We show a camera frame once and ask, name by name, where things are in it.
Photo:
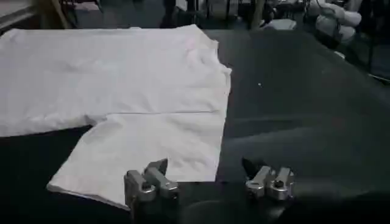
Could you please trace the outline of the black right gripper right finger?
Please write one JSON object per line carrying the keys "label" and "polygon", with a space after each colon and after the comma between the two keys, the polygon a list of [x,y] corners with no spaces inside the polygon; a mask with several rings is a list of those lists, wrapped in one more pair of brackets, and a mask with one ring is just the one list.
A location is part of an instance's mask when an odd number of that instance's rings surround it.
{"label": "black right gripper right finger", "polygon": [[286,201],[293,198],[295,174],[290,167],[279,170],[262,160],[241,158],[241,165],[246,174],[245,187],[256,199],[269,197],[276,201]]}

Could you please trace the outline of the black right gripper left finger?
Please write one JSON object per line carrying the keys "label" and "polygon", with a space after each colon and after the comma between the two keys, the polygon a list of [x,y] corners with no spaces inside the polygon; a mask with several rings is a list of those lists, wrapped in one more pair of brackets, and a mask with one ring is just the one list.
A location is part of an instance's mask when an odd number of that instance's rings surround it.
{"label": "black right gripper left finger", "polygon": [[135,203],[149,203],[157,197],[176,200],[179,184],[166,177],[168,159],[150,162],[143,170],[128,170],[124,175],[125,205],[133,210]]}

